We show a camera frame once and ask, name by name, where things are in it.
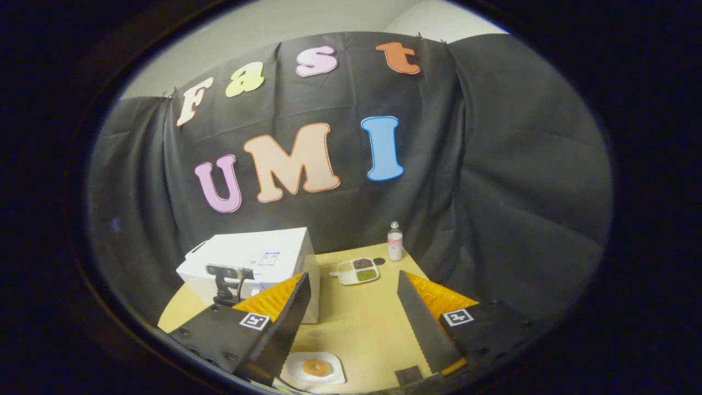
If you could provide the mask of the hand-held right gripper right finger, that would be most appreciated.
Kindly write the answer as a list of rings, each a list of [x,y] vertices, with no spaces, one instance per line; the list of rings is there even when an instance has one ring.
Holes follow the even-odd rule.
[[[544,327],[501,298],[474,300],[405,270],[397,296],[432,380],[447,392],[494,377]]]

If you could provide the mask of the white square plate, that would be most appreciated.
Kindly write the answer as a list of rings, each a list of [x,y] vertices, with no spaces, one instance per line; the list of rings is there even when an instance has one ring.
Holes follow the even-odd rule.
[[[309,358],[320,358],[331,363],[333,372],[327,377],[313,377],[307,375],[302,370],[302,363]],[[344,384],[346,376],[344,375],[343,366],[338,357],[333,353],[328,352],[296,352],[291,353],[286,361],[286,370],[288,375],[305,384]]]

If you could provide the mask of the divided tray of grains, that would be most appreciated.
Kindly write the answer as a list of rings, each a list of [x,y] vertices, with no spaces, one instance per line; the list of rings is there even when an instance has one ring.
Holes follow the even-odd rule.
[[[368,257],[354,258],[340,262],[329,275],[341,285],[354,286],[378,280],[380,273],[376,263]]]

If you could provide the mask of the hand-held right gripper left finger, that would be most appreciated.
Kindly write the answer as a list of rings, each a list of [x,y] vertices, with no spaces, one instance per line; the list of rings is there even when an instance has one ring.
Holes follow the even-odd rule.
[[[168,334],[209,364],[270,386],[290,353],[312,297],[298,273],[233,307],[213,303]]]

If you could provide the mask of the white microwave oven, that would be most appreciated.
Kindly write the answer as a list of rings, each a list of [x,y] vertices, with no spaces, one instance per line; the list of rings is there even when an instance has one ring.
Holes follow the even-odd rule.
[[[206,265],[253,268],[254,280],[246,280],[242,296],[247,299],[300,273],[308,273],[311,297],[303,324],[319,320],[320,272],[308,230],[284,230],[219,234],[209,239],[193,258],[184,260],[176,272],[204,302],[213,302],[217,287]]]

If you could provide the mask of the brown glazed donut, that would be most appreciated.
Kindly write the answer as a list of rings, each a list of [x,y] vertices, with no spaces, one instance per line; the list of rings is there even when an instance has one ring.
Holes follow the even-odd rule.
[[[309,358],[302,363],[305,374],[313,377],[327,377],[333,372],[331,363],[320,358]]]

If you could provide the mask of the clear plastic bottle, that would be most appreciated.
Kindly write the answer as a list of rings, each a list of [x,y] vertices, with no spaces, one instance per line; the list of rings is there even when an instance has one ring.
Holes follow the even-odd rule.
[[[398,262],[403,255],[403,233],[398,222],[392,222],[387,235],[388,257],[393,262]]]

